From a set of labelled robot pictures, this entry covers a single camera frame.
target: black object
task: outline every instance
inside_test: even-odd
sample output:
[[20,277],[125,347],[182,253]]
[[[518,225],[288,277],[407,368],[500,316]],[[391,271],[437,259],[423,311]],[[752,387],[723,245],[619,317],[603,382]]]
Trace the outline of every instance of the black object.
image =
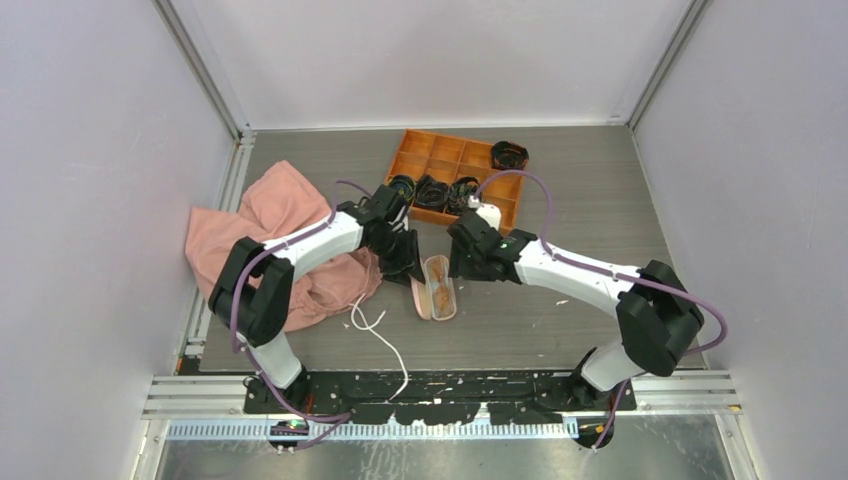
[[[639,276],[686,291],[674,270],[657,260],[640,269]],[[615,312],[627,356],[647,372],[671,375],[704,325],[701,311],[688,300],[641,285],[619,300]]]
[[395,175],[389,180],[389,187],[400,194],[406,203],[415,198],[415,179],[409,175]]
[[[215,282],[209,296],[209,309],[228,327],[239,275],[263,250],[264,246],[250,237],[237,241]],[[259,262],[250,271],[250,276],[262,276],[262,283],[255,288],[245,282],[242,287],[238,331],[250,345],[258,347],[274,339],[286,323],[294,267],[288,259],[271,255]]]
[[[556,412],[609,410],[609,395],[589,405],[570,401],[568,392],[561,388],[568,378],[567,370],[411,371],[406,388],[387,402],[403,384],[401,372],[313,371],[304,380],[306,386],[299,392],[302,396],[290,397],[292,387],[285,394],[297,402],[293,405],[306,408],[311,404],[308,413],[353,412],[353,423],[372,425],[385,423],[393,413],[401,424],[418,419],[430,425],[465,423],[473,419],[482,402],[488,404],[494,425],[561,423]],[[286,412],[261,379],[248,377],[246,386],[244,413]],[[621,399],[619,409],[635,408],[631,391]]]
[[462,177],[453,182],[448,190],[448,205],[445,213],[462,215],[468,210],[468,197],[477,192],[480,182],[474,177]]
[[451,236],[451,278],[485,282],[509,280],[521,284],[515,263],[521,250],[536,240],[536,235],[512,230],[506,237],[492,228],[474,211],[468,211],[448,226]]
[[495,170],[524,170],[530,159],[526,148],[506,140],[492,145],[491,154]]
[[338,211],[355,218],[363,227],[359,246],[368,247],[377,254],[383,278],[410,286],[409,276],[424,283],[424,271],[418,253],[418,232],[397,231],[391,223],[406,207],[408,204],[400,193],[380,185],[362,205],[347,201],[338,206]]
[[430,175],[418,180],[414,205],[434,212],[444,211],[448,203],[448,184],[440,182]]
[[[581,447],[592,448],[595,446],[595,442],[598,441],[598,438],[601,436],[601,433],[606,428],[606,419],[601,418],[578,418],[577,419],[577,431],[579,433],[579,437],[577,437],[574,441],[577,442]],[[609,431],[604,435],[604,440],[598,445],[598,448],[604,448],[609,445],[609,442],[612,441],[612,437],[615,435],[615,421],[610,424]]]

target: metal floor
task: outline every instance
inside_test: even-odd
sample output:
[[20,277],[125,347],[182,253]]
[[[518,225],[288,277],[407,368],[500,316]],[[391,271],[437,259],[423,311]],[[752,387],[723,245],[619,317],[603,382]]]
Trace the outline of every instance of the metal floor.
[[[527,147],[527,170],[540,175],[554,197],[550,240],[577,253],[617,264],[670,262],[630,131],[625,127],[485,128],[440,130],[488,142]],[[401,130],[261,132],[245,187],[275,162],[288,160],[327,198],[336,179],[373,189],[382,182]],[[340,198],[357,198],[343,192]],[[538,232],[545,216],[541,190],[525,182],[517,228]],[[412,222],[421,258],[450,252],[445,227]],[[561,294],[507,283],[456,282],[459,313],[448,322],[423,321],[412,295],[383,283],[363,304],[369,319],[388,313],[377,331],[403,355],[410,370],[573,368],[593,346],[618,331],[615,319]],[[348,328],[347,315],[289,334],[306,368],[399,369],[394,354],[368,332]],[[700,356],[683,365],[703,366]],[[213,321],[200,363],[203,371],[244,371],[244,355],[230,352],[228,332]]]
[[267,442],[168,441],[157,478],[732,479],[720,435],[707,415],[617,418],[597,455],[571,440],[326,442],[295,455]]

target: black mounting plate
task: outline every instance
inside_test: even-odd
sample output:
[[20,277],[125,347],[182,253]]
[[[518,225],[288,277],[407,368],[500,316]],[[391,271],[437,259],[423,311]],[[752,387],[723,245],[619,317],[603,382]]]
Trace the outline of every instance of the black mounting plate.
[[[569,398],[564,388],[568,376],[568,371],[556,370],[413,371],[404,391],[388,402],[403,383],[401,372],[308,372],[302,377],[305,395],[296,407],[315,415],[351,412],[357,424],[383,424],[394,415],[402,425],[414,420],[428,425],[466,423],[482,403],[494,425],[559,423],[562,417],[556,412],[609,410],[608,396],[588,408]],[[287,413],[261,379],[250,377],[245,383],[245,413]],[[635,409],[629,391],[619,410]]]

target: black cable bundle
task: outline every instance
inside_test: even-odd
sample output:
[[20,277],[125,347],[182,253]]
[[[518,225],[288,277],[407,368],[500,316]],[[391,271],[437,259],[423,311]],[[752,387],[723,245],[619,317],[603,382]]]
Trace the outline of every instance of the black cable bundle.
[[448,203],[448,184],[442,183],[430,175],[418,180],[415,192],[415,206],[434,212],[441,212]]
[[407,204],[412,204],[415,196],[415,180],[409,175],[395,175],[389,180],[389,188],[400,193]]
[[492,145],[491,153],[492,168],[495,170],[524,170],[530,159],[526,148],[506,140]]
[[457,217],[468,210],[468,197],[477,192],[480,182],[474,177],[462,177],[453,182],[448,191],[448,206],[446,213]]

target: pink cloth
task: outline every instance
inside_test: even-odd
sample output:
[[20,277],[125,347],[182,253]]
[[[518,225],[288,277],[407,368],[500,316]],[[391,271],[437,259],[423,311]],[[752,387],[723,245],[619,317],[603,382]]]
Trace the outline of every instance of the pink cloth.
[[[277,163],[247,189],[237,214],[192,208],[185,251],[201,293],[208,301],[238,239],[283,237],[329,214],[324,197],[288,162]],[[292,287],[284,330],[306,328],[348,310],[363,293],[373,295],[381,281],[377,257],[368,249],[331,259]]]

